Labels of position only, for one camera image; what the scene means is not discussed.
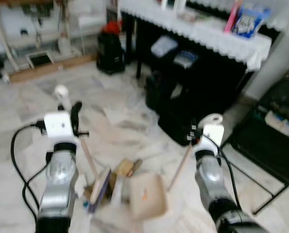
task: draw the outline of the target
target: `black handle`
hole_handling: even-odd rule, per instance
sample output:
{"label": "black handle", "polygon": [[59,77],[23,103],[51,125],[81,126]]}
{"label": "black handle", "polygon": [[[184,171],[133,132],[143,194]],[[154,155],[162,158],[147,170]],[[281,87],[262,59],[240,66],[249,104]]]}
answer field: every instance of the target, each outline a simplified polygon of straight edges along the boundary
{"label": "black handle", "polygon": [[82,102],[76,102],[70,111],[71,125],[73,129],[73,134],[76,135],[79,130],[79,112],[82,108]]}

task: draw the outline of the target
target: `wooden stick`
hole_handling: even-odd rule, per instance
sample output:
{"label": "wooden stick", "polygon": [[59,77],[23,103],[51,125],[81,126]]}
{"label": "wooden stick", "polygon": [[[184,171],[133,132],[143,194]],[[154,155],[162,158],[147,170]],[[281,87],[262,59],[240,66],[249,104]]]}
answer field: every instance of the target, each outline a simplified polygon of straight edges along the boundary
{"label": "wooden stick", "polygon": [[167,192],[170,192],[172,190],[172,188],[173,188],[175,182],[177,181],[179,175],[182,173],[183,168],[185,167],[185,165],[186,165],[186,163],[188,161],[188,158],[190,157],[192,148],[193,148],[192,145],[189,144],[189,147],[188,147],[187,151],[185,152],[185,154],[184,154],[184,156],[183,156],[183,158],[181,160],[181,163],[180,163],[180,165],[179,165],[179,167],[178,167],[178,169],[177,169],[177,171],[176,171],[176,173],[175,173],[175,175],[173,177],[173,180],[171,181],[171,183],[170,183],[170,185],[169,185],[169,187],[167,189]]}
{"label": "wooden stick", "polygon": [[97,171],[96,166],[94,164],[94,161],[93,161],[93,159],[91,157],[90,151],[88,150],[86,141],[84,139],[81,139],[80,141],[81,141],[81,146],[83,148],[85,157],[86,157],[88,163],[90,164],[90,167],[91,167],[91,169],[92,169],[92,171],[94,173],[95,179],[97,180],[98,179],[98,171]]}

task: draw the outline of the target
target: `black chair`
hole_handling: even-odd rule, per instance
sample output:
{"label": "black chair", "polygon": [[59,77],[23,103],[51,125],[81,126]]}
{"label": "black chair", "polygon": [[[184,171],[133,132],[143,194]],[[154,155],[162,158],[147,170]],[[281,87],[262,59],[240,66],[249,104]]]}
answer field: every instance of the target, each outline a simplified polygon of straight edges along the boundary
{"label": "black chair", "polygon": [[268,110],[289,120],[289,79],[272,86],[222,144],[223,148],[230,143],[234,149],[284,184],[278,192],[272,193],[233,165],[272,196],[253,214],[260,212],[289,187],[289,137],[266,124],[264,116]]}

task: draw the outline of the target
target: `white tablecloth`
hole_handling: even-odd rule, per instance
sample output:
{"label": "white tablecloth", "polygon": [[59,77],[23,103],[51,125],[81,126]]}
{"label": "white tablecloth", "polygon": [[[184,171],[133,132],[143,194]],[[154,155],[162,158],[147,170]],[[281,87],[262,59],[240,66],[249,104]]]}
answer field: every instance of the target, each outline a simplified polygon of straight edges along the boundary
{"label": "white tablecloth", "polygon": [[[190,0],[198,4],[230,12],[235,0]],[[289,0],[243,0],[259,3],[271,9],[271,16],[266,20],[268,28],[289,34]]]}
{"label": "white tablecloth", "polygon": [[266,60],[271,39],[256,34],[246,39],[231,33],[224,33],[225,21],[214,17],[189,23],[179,19],[171,9],[162,10],[156,0],[121,0],[120,10],[151,22],[196,43],[206,46],[223,56],[247,64],[247,70],[258,70]]}

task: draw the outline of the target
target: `white plastic container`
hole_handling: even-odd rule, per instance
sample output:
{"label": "white plastic container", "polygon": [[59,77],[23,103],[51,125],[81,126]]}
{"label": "white plastic container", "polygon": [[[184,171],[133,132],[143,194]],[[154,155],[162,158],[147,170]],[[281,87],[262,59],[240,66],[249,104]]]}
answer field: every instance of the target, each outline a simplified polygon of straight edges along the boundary
{"label": "white plastic container", "polygon": [[187,3],[187,0],[175,0],[174,11],[177,13],[182,12],[185,9],[186,3]]}
{"label": "white plastic container", "polygon": [[72,53],[71,43],[66,34],[62,33],[58,39],[58,49],[61,55],[70,55]]}
{"label": "white plastic container", "polygon": [[166,6],[167,6],[167,0],[162,0],[162,1],[161,1],[161,9],[162,9],[162,10],[165,10],[165,9],[166,9]]}

